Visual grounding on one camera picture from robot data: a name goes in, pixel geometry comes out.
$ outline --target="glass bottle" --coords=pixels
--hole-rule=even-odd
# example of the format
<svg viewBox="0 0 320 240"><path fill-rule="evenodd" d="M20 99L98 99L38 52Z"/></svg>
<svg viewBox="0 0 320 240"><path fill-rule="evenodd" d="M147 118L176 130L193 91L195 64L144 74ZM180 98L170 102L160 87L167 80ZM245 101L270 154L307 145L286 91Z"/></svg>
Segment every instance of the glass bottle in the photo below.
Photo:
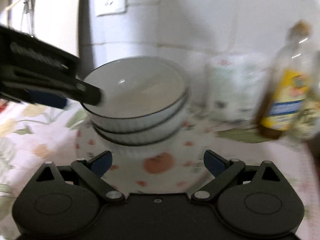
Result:
<svg viewBox="0 0 320 240"><path fill-rule="evenodd" d="M262 136L278 139L301 109L310 88L313 67L311 27L300 21L290 29L288 44L277 55L268 91L257 115Z"/></svg>

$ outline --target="white tiled wall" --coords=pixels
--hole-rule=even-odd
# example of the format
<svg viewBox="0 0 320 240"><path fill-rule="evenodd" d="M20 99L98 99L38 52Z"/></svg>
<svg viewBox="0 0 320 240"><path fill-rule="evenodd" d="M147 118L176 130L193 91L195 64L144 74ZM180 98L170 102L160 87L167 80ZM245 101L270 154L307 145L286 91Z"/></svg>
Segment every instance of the white tiled wall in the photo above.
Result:
<svg viewBox="0 0 320 240"><path fill-rule="evenodd" d="M217 53L253 50L272 57L300 18L313 25L320 49L320 0L127 0L125 14L102 17L94 14L94 0L86 3L84 75L122 57L158 55L187 70L192 99L200 104L204 65Z"/></svg>

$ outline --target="floral tablecloth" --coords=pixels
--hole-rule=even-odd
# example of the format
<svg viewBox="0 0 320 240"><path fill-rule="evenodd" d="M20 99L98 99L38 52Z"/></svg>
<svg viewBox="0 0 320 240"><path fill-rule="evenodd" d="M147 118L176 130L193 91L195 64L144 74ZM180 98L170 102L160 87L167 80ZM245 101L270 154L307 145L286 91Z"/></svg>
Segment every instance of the floral tablecloth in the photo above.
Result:
<svg viewBox="0 0 320 240"><path fill-rule="evenodd" d="M15 239L19 235L10 214L11 206L39 166L46 160L54 161L56 165L67 165L76 159L78 129L85 119L86 114L77 102L70 102L64 110L10 103L0 114L0 239ZM192 120L184 123L185 129L195 128ZM292 150L281 140L265 141L257 137L250 128L197 121L200 122L207 122L202 124L203 133L212 135L212 150L224 158L238 158L251 165L272 160L305 205L305 217L297 231L298 237L302 240L319 239L320 190L307 147ZM188 140L186 147L192 143L191 139ZM140 161L141 166L145 165L146 160ZM196 168L198 164L190 161L183 165Z"/></svg>

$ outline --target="bowl rim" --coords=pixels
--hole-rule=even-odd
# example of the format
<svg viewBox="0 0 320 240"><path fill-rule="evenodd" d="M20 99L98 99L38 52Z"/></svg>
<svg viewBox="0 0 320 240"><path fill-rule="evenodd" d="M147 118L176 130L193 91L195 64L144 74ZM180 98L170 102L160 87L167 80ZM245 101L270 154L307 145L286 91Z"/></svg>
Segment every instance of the bowl rim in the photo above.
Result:
<svg viewBox="0 0 320 240"><path fill-rule="evenodd" d="M160 110L158 110L156 112L153 112L153 113L150 113L150 114L144 114L144 115L140 115L140 116L133 116L133 117L109 117L109 116L104 116L104 115L96 114L93 111L89 110L82 102L80 103L81 106L86 111L88 111L90 114L93 114L95 116L98 116L98 117L101 117L101 118L105 118L105 119L116 119L116 120L137 119L137 118L141 118L141 117L157 114L157 113L159 113L161 111L164 111L164 110L168 109L169 107L175 105L178 101L180 101L181 98L183 98L186 95L186 93L188 93L189 86L190 86L190 80L189 80L189 77L188 77L186 71L179 64L177 64L177 63L175 63L175 62L173 62L173 61L171 61L169 59L162 58L162 57L157 57L157 56L137 56L137 57L125 57L125 58L116 59L116 60L110 61L108 63L105 63L105 64L95 68L88 75L90 75L92 72L94 72L98 68L103 67L103 66L105 66L105 65L107 65L109 63L114 63L114 62L122 61L122 60L136 59L136 58L148 58L148 59L155 59L155 60L158 60L158 61L166 62L170 67L175 69L181 75L181 77L183 78L183 81L185 83L185 88L184 88L183 93L173 103L171 103L170 105L168 105L168 106L166 106L166 107L164 107L164 108L162 108L162 109L160 109Z"/></svg>
<svg viewBox="0 0 320 240"><path fill-rule="evenodd" d="M93 120L91 120L91 123L92 123L92 126L96 127L98 130L101 130L103 132L110 133L110 134L119 134L119 135L128 134L129 135L129 134L141 133L141 132L145 132L145 131L151 130L156 126L162 125L163 123L168 122L169 120L173 119L179 111L181 111L181 110L183 110L183 108L187 107L188 102L189 102L189 93L187 93L186 98L183 101L183 103L181 104L181 106L172 115L170 115L168 118L164 119L163 121L161 121L159 123L156 123L156 124L154 124L152 126L146 127L146 128L144 128L142 130L135 130L135 131L130 131L130 132L112 132L112 131L109 131L109 130L106 130L106 129L100 127Z"/></svg>
<svg viewBox="0 0 320 240"><path fill-rule="evenodd" d="M160 140L156 140L156 141L152 141L152 142L148 142L148 143L128 144L128 143L119 142L117 140L113 140L113 139L105 136L104 134L100 133L100 131L98 131L94 126L92 126L92 127L95 130L95 132L97 133L97 135L100 136L102 139L104 139L104 140L106 140L106 141L108 141L110 143L116 144L118 146L125 146L125 147L142 147L142 146L149 146L149 145L152 145L152 144L161 143L161 142L164 142L165 140L169 139L170 137L174 136L175 134L177 134L181 129L181 127L179 126L172 133L170 133L169 135L167 135L164 138L161 138Z"/></svg>

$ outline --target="stacked bowls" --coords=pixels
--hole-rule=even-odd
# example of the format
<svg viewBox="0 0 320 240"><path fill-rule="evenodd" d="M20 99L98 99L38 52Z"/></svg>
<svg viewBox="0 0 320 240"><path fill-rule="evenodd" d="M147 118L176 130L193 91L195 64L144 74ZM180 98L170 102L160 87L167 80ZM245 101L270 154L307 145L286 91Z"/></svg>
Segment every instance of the stacked bowls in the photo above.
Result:
<svg viewBox="0 0 320 240"><path fill-rule="evenodd" d="M172 61L120 59L95 69L84 81L102 90L98 105L83 107L115 154L145 158L165 151L186 118L188 77Z"/></svg>

